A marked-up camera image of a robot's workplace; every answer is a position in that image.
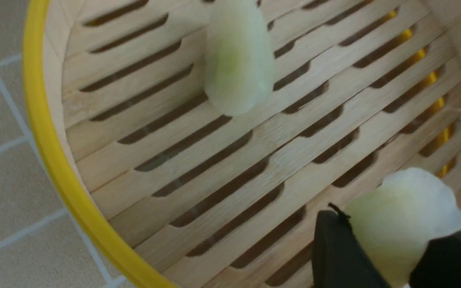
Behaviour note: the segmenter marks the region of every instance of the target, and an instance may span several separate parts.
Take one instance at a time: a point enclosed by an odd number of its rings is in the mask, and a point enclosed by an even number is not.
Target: dumpling wrapper
[[[207,26],[205,93],[227,116],[250,111],[273,92],[275,56],[253,0],[216,0]]]
[[[453,191],[434,175],[409,168],[386,177],[346,208],[358,242],[392,288],[408,284],[429,241],[461,230]]]

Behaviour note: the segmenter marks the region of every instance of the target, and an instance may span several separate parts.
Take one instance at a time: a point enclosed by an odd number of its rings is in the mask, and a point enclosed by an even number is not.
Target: yellow rim
[[[138,287],[174,287],[137,255],[113,230],[72,171],[49,111],[42,45],[49,0],[31,0],[28,7],[22,71],[31,130],[44,164],[65,205],[92,242]]]

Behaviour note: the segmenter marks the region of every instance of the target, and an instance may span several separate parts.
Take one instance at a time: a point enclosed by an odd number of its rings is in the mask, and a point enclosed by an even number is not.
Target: bamboo steamer
[[[137,286],[310,288],[317,212],[409,166],[461,208],[461,2],[258,4],[278,82],[229,118],[203,94],[211,1],[31,1],[37,145]]]

